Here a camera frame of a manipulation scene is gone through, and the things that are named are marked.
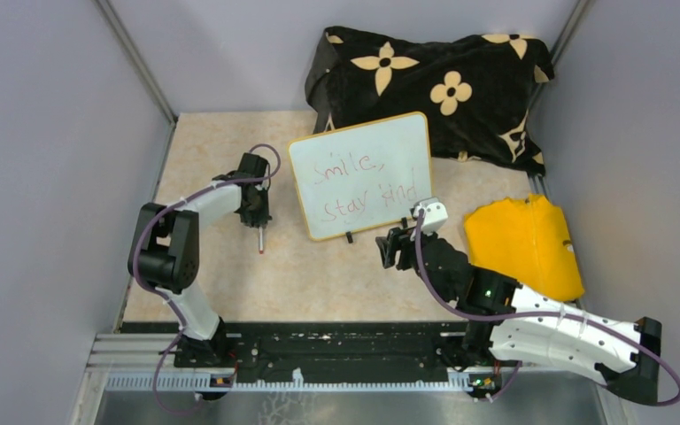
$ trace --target wooden whiteboard frame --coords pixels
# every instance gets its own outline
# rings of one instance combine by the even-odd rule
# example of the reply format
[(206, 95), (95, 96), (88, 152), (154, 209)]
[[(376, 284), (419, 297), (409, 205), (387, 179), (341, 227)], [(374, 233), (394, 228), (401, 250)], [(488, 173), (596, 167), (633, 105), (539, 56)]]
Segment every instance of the wooden whiteboard frame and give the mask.
[[(288, 143), (288, 148), (287, 148), (287, 150), (288, 150), (288, 160), (290, 161), (290, 170), (293, 173), (293, 186), (296, 188), (296, 196), (298, 197), (298, 204), (301, 206), (301, 215), (304, 216), (304, 225), (306, 227), (306, 234), (309, 236), (309, 239), (311, 239), (312, 241), (315, 241), (315, 242), (321, 242), (321, 241), (326, 241), (328, 239), (332, 239), (332, 238), (335, 238), (335, 237), (345, 236), (345, 233), (339, 233), (337, 235), (324, 236), (324, 237), (320, 237), (320, 238), (316, 238), (316, 237), (312, 236), (311, 229), (309, 228), (309, 221), (306, 218), (306, 209), (304, 208), (304, 201), (301, 199), (301, 192), (298, 189), (298, 178), (296, 177), (296, 169), (293, 166), (293, 158), (290, 157), (290, 146), (293, 143), (296, 143), (296, 142), (303, 142), (305, 140), (314, 139), (316, 137), (321, 137), (323, 135), (327, 135), (327, 134), (330, 134), (330, 133), (341, 133), (341, 132), (344, 132), (344, 131), (353, 130), (354, 128), (366, 127), (366, 126), (370, 126), (372, 124), (376, 124), (376, 123), (379, 123), (379, 122), (397, 120), (397, 119), (400, 119), (400, 118), (410, 117), (410, 116), (413, 116), (413, 115), (421, 115), (421, 117), (423, 118), (423, 124), (426, 126), (426, 151), (429, 154), (429, 183), (430, 183), (430, 186), (431, 186), (431, 196), (434, 196), (434, 173), (431, 171), (431, 142), (429, 140), (429, 120), (427, 120), (426, 115), (423, 112), (403, 113), (401, 115), (395, 115), (394, 117), (382, 118), (381, 120), (364, 122), (362, 124), (356, 124), (354, 126), (338, 128), (336, 130), (324, 131), (324, 132), (317, 133), (317, 134), (314, 134), (314, 135), (306, 135), (304, 137), (299, 137), (298, 139), (293, 139)], [(412, 217), (410, 215), (406, 215), (406, 218), (412, 219)], [(371, 228), (379, 228), (381, 226), (387, 226), (387, 225), (390, 225), (392, 223), (399, 222), (400, 219), (402, 219), (402, 217), (400, 217), (396, 220), (385, 221), (384, 223), (375, 224), (374, 226), (366, 226), (365, 228), (357, 228), (357, 229), (353, 230), (351, 233), (359, 233), (359, 232), (363, 232), (365, 230), (369, 230)]]

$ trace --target white wall panel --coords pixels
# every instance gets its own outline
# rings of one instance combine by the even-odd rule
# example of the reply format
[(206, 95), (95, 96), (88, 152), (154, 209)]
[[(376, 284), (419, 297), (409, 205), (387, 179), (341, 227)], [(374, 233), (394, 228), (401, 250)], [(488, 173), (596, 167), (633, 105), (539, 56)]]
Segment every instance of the white wall panel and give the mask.
[(66, 422), (166, 129), (90, 1), (0, 1), (0, 424)]
[(113, 0), (174, 110), (306, 109), (321, 30), (413, 42), (523, 32), (551, 45), (575, 0)]
[[(663, 323), (680, 373), (680, 2), (597, 2), (534, 114), (595, 313)], [(661, 370), (661, 395), (675, 385)], [(680, 404), (636, 408), (680, 423)]]

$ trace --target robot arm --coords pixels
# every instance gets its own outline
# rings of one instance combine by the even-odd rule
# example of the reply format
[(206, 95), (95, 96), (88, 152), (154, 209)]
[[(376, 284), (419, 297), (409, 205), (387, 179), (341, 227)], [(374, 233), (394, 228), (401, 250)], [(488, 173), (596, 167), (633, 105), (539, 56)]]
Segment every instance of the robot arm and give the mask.
[[(222, 318), (207, 304), (205, 294), (195, 282), (199, 270), (199, 232), (228, 214), (238, 213), (245, 226), (259, 229), (262, 251), (262, 228), (272, 219), (269, 187), (261, 183), (222, 183), (263, 177), (268, 167), (266, 159), (244, 153), (237, 170), (215, 177), (209, 185), (213, 190), (164, 216), (143, 240), (138, 259), (140, 276), (156, 291), (167, 295), (172, 308), (185, 319), (182, 343), (208, 352), (213, 361), (222, 358), (227, 342)], [(133, 273), (135, 246), (145, 226), (165, 208), (148, 203), (140, 210), (129, 252), (129, 273)]]
[[(463, 313), (479, 316), (554, 312), (559, 317), (515, 317), (470, 321), (461, 345), (450, 358), (454, 367), (470, 367), (493, 360), (536, 363), (567, 370), (606, 386), (619, 397), (653, 405), (658, 397), (658, 364), (638, 349), (610, 336), (588, 321), (603, 323), (656, 355), (661, 353), (661, 324), (650, 318), (635, 323), (613, 321), (572, 305), (544, 297), (526, 285), (491, 270), (473, 267), (468, 256), (455, 250), (436, 231), (447, 219), (438, 199), (416, 204), (413, 217), (423, 215), (421, 235), (415, 228), (394, 228), (377, 245), (385, 268), (413, 268), (421, 274), (414, 250), (421, 239), (423, 264), (431, 286), (446, 303)], [(585, 321), (566, 319), (583, 316)]]

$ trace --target yellow cloth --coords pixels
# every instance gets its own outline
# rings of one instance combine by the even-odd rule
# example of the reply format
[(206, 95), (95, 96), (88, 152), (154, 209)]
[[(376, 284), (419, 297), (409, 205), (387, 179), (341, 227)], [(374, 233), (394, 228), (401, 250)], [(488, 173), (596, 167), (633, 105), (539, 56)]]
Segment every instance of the yellow cloth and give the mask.
[(511, 276), (557, 301), (584, 293), (564, 213), (543, 195), (504, 199), (465, 216), (474, 266)]

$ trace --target whiteboard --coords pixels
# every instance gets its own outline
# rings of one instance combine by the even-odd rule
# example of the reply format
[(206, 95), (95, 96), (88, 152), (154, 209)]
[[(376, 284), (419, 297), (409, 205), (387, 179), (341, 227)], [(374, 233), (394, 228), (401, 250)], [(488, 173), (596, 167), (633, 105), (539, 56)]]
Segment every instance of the whiteboard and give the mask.
[(315, 241), (400, 221), (431, 197), (429, 132), (420, 112), (297, 139), (288, 155)]

